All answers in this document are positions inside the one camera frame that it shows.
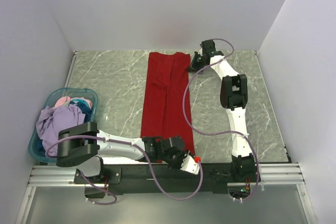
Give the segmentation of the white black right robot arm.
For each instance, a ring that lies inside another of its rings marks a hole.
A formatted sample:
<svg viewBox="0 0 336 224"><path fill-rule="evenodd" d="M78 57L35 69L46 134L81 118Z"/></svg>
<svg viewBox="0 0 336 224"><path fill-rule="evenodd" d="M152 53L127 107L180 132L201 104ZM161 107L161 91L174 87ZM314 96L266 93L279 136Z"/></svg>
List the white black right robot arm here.
<svg viewBox="0 0 336 224"><path fill-rule="evenodd" d="M228 55L215 47L215 39L202 41L200 50L194 52L188 72L193 72L193 78L207 68L212 68L221 80L219 95L220 104L224 108L230 124L232 136L232 162L230 175L235 181L241 182L246 177L255 174L258 165L256 154L248 139L246 126L246 105L248 102L247 77L238 73L227 61L234 53L233 45L222 39L231 47Z"/></svg>

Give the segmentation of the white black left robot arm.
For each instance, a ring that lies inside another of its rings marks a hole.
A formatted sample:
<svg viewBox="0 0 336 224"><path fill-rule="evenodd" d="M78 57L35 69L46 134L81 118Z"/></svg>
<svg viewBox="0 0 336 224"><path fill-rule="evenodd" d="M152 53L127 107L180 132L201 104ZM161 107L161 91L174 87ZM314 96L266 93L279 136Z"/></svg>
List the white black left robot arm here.
<svg viewBox="0 0 336 224"><path fill-rule="evenodd" d="M199 165L194 156L184 149L180 136L162 138L149 136L126 138L105 133L98 129L97 123L88 122L62 130L58 140L70 140L57 146L56 165L75 167L93 183L104 179L102 156L128 158L137 162L165 162L169 168L179 169L194 175L199 173Z"/></svg>

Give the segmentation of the red t-shirt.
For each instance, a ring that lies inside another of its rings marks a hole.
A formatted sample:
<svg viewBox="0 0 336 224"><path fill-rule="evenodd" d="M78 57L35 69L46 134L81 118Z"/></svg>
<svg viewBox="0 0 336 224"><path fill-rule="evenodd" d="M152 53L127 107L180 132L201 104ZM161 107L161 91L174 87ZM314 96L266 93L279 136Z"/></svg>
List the red t-shirt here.
<svg viewBox="0 0 336 224"><path fill-rule="evenodd" d="M185 150L195 154L193 132L187 124L192 121L190 93L185 90L190 64L190 55L182 52L149 54L140 136L180 136Z"/></svg>

